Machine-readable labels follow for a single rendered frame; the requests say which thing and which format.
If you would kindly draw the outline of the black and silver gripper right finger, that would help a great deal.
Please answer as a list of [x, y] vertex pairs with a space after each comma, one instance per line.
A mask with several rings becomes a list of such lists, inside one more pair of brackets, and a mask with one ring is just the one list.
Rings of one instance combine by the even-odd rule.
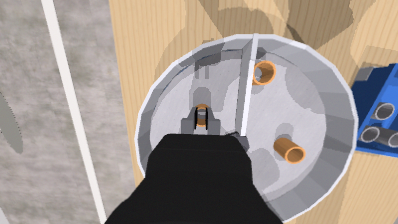
[[208, 130], [207, 135], [220, 135], [221, 121], [215, 119], [211, 107], [206, 107], [205, 124]]

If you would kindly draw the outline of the blue crate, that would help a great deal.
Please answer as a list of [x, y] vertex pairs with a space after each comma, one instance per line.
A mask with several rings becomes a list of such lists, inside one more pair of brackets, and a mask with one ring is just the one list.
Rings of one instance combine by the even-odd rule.
[[[391, 63], [387, 67], [362, 67], [354, 81], [351, 90], [359, 119], [355, 150], [398, 158], [398, 147], [358, 140], [366, 125], [398, 131], [398, 63]], [[379, 101], [394, 105], [394, 113], [388, 119], [370, 118]]]

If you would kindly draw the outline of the grey metal sleeve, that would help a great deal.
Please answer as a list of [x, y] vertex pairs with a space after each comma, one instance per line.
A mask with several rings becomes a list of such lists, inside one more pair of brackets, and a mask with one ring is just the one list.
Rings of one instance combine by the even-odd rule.
[[[390, 147], [398, 147], [398, 131], [382, 128], [378, 126], [373, 126], [379, 129], [380, 135], [375, 142], [390, 146]], [[397, 135], [396, 135], [397, 134]], [[395, 136], [394, 136], [395, 135]], [[391, 140], [390, 140], [391, 139]]]
[[395, 107], [393, 104], [379, 102], [370, 118], [377, 119], [377, 120], [385, 120], [392, 116], [392, 114], [394, 113], [394, 110], [395, 110]]
[[378, 128], [366, 125], [358, 140], [363, 142], [372, 142], [379, 136], [379, 132]]

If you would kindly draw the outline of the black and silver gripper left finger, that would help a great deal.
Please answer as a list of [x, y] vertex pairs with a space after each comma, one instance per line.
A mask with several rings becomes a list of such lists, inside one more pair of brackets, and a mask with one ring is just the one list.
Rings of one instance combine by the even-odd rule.
[[187, 118], [181, 119], [181, 134], [194, 134], [197, 126], [198, 107], [192, 107]]

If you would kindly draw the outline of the bronze bushing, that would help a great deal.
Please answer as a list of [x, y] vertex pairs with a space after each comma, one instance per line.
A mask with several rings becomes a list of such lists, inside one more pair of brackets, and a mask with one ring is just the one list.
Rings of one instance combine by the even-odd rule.
[[281, 155], [288, 163], [291, 164], [297, 164], [301, 162], [305, 158], [306, 154], [302, 147], [298, 146], [287, 138], [277, 139], [273, 144], [273, 148], [279, 155]]
[[[198, 107], [198, 109], [205, 109], [206, 110], [206, 107], [209, 107], [209, 106], [207, 106], [206, 104], [198, 104], [196, 107]], [[205, 119], [197, 118], [197, 126], [205, 127], [206, 126]]]
[[[254, 77], [254, 72], [257, 67], [262, 72], [262, 77], [259, 81], [257, 81]], [[272, 62], [261, 61], [259, 63], [256, 63], [254, 64], [252, 85], [266, 85], [274, 79], [275, 75], [276, 75], [276, 68]]]

